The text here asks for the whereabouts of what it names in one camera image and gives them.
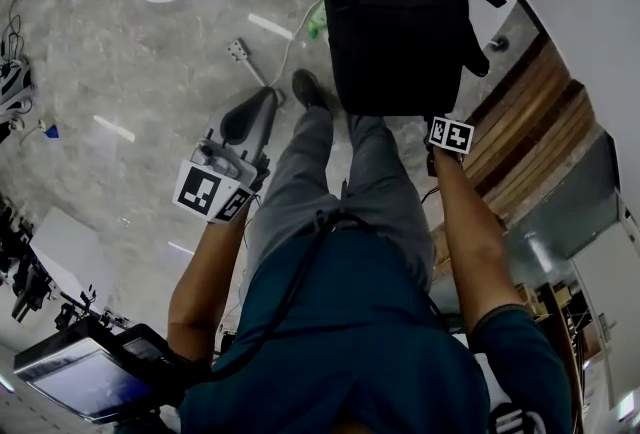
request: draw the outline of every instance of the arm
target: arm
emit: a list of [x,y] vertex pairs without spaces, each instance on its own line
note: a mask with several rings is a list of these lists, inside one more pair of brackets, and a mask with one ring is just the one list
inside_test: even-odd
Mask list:
[[231,276],[249,208],[229,225],[209,224],[169,305],[169,347],[190,361],[213,358],[215,334],[229,295]]
[[462,166],[434,148],[445,233],[462,316],[471,333],[499,306],[522,304],[509,275],[502,228],[473,189]]

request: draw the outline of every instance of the teal shirt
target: teal shirt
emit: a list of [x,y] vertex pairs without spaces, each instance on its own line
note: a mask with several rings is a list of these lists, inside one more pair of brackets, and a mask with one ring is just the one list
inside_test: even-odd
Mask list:
[[[292,239],[262,263],[216,366],[259,338],[310,242]],[[492,316],[470,341],[547,432],[570,432],[564,369],[524,310]],[[489,418],[473,354],[441,330],[398,249],[357,231],[327,238],[274,337],[236,374],[188,390],[180,416],[189,434],[326,433],[344,411],[379,434],[485,433]]]

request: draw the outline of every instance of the leg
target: leg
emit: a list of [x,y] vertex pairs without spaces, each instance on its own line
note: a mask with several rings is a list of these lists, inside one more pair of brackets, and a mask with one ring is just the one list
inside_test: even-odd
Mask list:
[[240,293],[244,300],[260,263],[280,244],[306,228],[316,212],[336,210],[325,168],[331,154],[333,120],[327,109],[310,107],[278,161],[264,202],[248,227],[247,271]]
[[393,134],[382,118],[349,116],[353,163],[347,210],[373,225],[405,254],[418,284],[429,290],[435,247],[420,197],[407,175]]

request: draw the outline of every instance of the green object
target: green object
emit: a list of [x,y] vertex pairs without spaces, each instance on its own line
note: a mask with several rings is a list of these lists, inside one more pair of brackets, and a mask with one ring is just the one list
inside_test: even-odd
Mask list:
[[307,31],[311,39],[316,39],[321,30],[327,28],[327,11],[324,7],[324,1],[316,8],[316,10],[307,22]]

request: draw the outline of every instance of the black backpack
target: black backpack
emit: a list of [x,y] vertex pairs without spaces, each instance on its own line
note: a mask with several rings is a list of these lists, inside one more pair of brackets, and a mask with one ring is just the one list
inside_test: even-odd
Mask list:
[[489,71],[468,0],[325,0],[325,6],[336,88],[350,114],[443,115],[455,106],[462,66],[478,76]]

